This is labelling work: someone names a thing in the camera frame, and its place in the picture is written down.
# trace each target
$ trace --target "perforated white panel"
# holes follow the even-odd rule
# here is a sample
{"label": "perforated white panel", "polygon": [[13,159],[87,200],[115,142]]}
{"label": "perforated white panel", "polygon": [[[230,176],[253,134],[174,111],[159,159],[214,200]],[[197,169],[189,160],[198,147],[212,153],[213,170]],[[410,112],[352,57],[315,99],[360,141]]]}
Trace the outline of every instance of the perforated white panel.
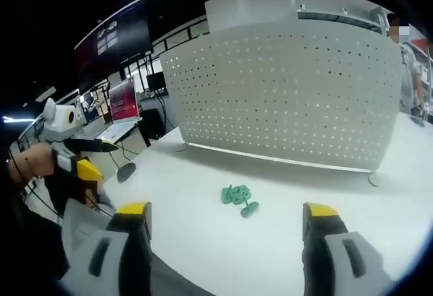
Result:
{"label": "perforated white panel", "polygon": [[186,142],[375,170],[401,87],[398,47],[374,32],[299,20],[224,30],[161,56]]}

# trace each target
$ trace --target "green toy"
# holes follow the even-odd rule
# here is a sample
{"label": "green toy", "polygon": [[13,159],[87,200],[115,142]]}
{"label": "green toy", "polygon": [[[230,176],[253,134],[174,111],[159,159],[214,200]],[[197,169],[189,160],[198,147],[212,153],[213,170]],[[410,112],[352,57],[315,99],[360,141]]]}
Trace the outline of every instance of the green toy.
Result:
{"label": "green toy", "polygon": [[245,185],[236,186],[234,188],[230,185],[228,188],[223,188],[221,195],[223,203],[233,203],[235,205],[240,205],[241,203],[246,204],[246,207],[241,211],[241,216],[243,218],[250,217],[258,209],[257,201],[248,203],[250,198],[250,189]]}

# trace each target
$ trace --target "red screen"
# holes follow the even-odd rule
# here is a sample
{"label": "red screen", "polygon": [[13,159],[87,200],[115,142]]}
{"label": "red screen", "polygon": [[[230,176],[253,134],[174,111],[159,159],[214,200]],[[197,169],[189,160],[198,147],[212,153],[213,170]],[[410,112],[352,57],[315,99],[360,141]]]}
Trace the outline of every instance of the red screen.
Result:
{"label": "red screen", "polygon": [[110,90],[111,113],[113,120],[137,117],[134,81],[129,78]]}

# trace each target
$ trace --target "laptop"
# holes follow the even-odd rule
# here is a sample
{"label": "laptop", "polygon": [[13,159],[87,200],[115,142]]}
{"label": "laptop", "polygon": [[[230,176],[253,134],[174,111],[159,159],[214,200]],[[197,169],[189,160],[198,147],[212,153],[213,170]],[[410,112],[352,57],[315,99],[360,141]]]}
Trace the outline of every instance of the laptop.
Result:
{"label": "laptop", "polygon": [[109,96],[113,125],[97,138],[115,144],[141,120],[135,96],[134,79],[127,78],[110,89]]}

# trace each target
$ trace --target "white table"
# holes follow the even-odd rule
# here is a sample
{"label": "white table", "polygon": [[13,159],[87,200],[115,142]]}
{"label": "white table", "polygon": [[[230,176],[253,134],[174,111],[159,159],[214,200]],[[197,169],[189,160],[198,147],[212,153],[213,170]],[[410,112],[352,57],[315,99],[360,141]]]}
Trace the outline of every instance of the white table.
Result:
{"label": "white table", "polygon": [[[136,172],[105,190],[116,207],[152,202],[152,249],[169,266],[215,295],[303,295],[302,204],[338,210],[397,279],[414,260],[433,218],[433,126],[399,114],[378,170],[367,175],[281,164],[188,147],[176,128],[134,159]],[[246,184],[260,208],[221,203],[221,189]]]}

